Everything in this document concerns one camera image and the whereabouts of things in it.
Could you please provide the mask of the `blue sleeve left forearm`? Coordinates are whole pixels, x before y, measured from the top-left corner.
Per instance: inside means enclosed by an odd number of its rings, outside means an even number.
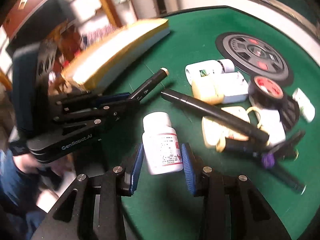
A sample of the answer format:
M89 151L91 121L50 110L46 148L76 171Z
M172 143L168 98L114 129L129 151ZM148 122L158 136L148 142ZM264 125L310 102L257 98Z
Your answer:
M13 156L1 151L1 239L31 239L46 216L36 205L40 175L20 171Z

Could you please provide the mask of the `person's left hand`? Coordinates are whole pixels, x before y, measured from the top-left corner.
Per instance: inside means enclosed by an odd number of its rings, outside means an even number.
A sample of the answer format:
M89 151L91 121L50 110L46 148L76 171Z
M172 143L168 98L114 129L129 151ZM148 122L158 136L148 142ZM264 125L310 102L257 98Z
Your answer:
M58 176L63 176L65 172L72 171L72 164L68 156L59 158L51 163L40 163L31 153L17 155L12 157L16 167L25 174L36 174L40 168L51 168Z

